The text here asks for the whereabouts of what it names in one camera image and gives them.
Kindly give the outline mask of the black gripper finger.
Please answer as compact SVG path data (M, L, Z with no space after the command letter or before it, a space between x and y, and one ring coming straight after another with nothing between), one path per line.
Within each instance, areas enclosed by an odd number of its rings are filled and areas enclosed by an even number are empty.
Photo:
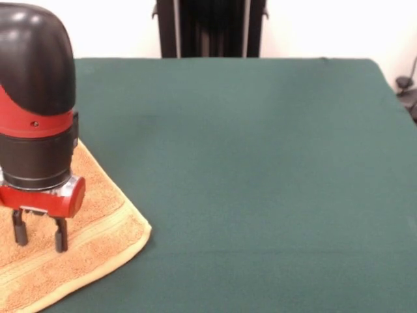
M68 231L65 218L54 218L57 230L55 232L55 249L58 253L68 250Z
M15 242L20 246L25 246L28 243L28 237L26 225L23 221L22 215L22 211L13 211L12 223L14 228Z

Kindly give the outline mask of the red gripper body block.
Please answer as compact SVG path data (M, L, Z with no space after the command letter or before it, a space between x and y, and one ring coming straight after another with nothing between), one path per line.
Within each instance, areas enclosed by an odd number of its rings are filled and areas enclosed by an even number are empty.
M34 211L55 218L73 218L85 196L86 181L71 177L64 185L43 191L16 189L1 180L1 204L13 210Z

